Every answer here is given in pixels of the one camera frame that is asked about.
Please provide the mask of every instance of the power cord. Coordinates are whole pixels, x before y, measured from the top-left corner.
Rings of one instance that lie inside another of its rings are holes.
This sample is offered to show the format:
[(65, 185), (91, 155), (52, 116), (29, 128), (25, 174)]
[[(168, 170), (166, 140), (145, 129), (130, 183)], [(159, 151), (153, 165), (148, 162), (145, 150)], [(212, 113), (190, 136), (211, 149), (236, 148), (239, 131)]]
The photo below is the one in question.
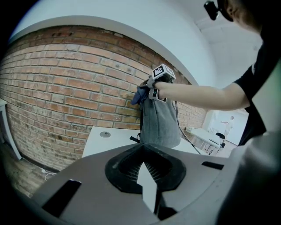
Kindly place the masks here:
[(44, 169), (42, 169), (41, 172), (44, 173), (44, 174), (46, 174), (46, 175), (45, 175), (45, 181), (47, 181), (46, 177), (47, 177), (48, 175), (50, 175), (50, 174), (51, 174), (52, 176), (56, 175), (55, 173), (48, 173), (48, 172), (45, 171)]
[(201, 153), (195, 148), (194, 144), (191, 143), (191, 141), (188, 139), (188, 137), (185, 135), (185, 133), (184, 133), (183, 130), (181, 129), (180, 123), (179, 123), (179, 113), (178, 113), (177, 101), (175, 101), (175, 104), (176, 104), (176, 107), (174, 107), (174, 105), (173, 105), (173, 107), (174, 107), (175, 110), (176, 110), (177, 124), (178, 124), (178, 126), (179, 126), (179, 129), (180, 129), (181, 133), (183, 134), (185, 140), (187, 140), (187, 141), (192, 145), (192, 147), (201, 155)]

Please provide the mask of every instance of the black sleeve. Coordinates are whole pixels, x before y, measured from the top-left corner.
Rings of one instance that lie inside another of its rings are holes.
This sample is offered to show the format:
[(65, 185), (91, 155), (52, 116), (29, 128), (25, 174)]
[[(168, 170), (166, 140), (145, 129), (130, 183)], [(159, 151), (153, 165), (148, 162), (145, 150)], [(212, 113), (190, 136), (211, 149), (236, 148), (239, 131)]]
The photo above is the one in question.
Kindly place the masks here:
[(234, 83), (238, 84), (245, 92), (248, 100), (250, 101), (254, 97), (254, 75), (252, 73), (252, 66)]

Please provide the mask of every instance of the white table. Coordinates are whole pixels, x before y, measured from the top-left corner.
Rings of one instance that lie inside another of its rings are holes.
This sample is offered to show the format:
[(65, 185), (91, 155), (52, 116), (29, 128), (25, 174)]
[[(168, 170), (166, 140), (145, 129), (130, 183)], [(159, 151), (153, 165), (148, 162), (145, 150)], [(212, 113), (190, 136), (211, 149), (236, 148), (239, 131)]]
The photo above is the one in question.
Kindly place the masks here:
[[(111, 136), (108, 138), (103, 138), (100, 136), (101, 132), (108, 132)], [(139, 132), (139, 130), (93, 127), (89, 134), (82, 157), (105, 152), (126, 145), (136, 144), (136, 142), (130, 140), (130, 137), (137, 137)], [(192, 145), (184, 139), (181, 139), (180, 144), (173, 149), (198, 154)], [(199, 152), (202, 155), (207, 155), (204, 151), (199, 150)]]
[[(13, 151), (16, 154), (16, 157), (20, 160), (22, 157), (21, 157), (16, 145), (14, 144), (14, 140), (13, 140), (13, 137), (11, 135), (10, 128), (9, 128), (7, 115), (6, 115), (6, 108), (5, 108), (6, 104), (7, 104), (7, 102), (0, 98), (0, 114), (2, 115), (3, 124), (4, 124), (4, 126), (1, 127), (1, 129), (3, 129), (3, 128), (5, 129), (5, 132), (7, 134), (7, 141), (12, 146)], [(0, 133), (0, 140), (1, 140), (2, 143), (4, 143), (4, 138), (3, 138), (2, 133)]]
[(205, 131), (202, 128), (194, 129), (192, 131), (188, 131), (190, 134), (198, 137), (199, 139), (207, 142), (208, 144), (214, 146), (217, 149), (220, 149), (220, 138), (215, 134), (211, 134)]

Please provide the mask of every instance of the person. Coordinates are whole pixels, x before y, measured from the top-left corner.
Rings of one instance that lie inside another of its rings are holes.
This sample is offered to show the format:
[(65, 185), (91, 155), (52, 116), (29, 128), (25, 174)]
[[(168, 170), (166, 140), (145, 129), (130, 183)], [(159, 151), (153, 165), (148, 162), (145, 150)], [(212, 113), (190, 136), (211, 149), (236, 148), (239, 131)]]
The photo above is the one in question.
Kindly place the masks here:
[(160, 98), (169, 98), (194, 107), (224, 111), (245, 108), (249, 117), (239, 143), (244, 145), (252, 137), (262, 135), (266, 131), (252, 98), (280, 59), (280, 40), (276, 34), (279, 32), (276, 29), (280, 27), (277, 13), (279, 7), (253, 0), (218, 2), (223, 5), (223, 15), (227, 15), (228, 20), (259, 34), (263, 39), (256, 63), (250, 66), (240, 79), (223, 89), (164, 82), (155, 83), (155, 88), (159, 90)]
[(227, 136), (229, 135), (230, 130), (233, 128), (233, 120), (234, 120), (234, 116), (232, 116), (230, 118), (229, 121), (227, 122), (221, 122), (221, 123), (225, 123), (226, 127), (225, 127), (225, 131), (224, 131), (224, 136), (225, 136), (225, 140), (227, 139)]

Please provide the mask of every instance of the black slot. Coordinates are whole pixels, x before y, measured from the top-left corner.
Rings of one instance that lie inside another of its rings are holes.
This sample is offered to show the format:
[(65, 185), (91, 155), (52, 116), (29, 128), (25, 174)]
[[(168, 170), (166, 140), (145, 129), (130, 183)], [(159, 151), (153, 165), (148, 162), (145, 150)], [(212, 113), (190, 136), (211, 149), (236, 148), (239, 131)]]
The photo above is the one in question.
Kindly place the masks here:
[(59, 217), (71, 198), (74, 196), (81, 183), (67, 181), (44, 205), (43, 209), (55, 217)]
[(210, 168), (214, 168), (217, 170), (222, 170), (224, 167), (224, 165), (217, 164), (217, 163), (211, 163), (211, 162), (203, 162), (202, 165), (205, 167), (210, 167)]

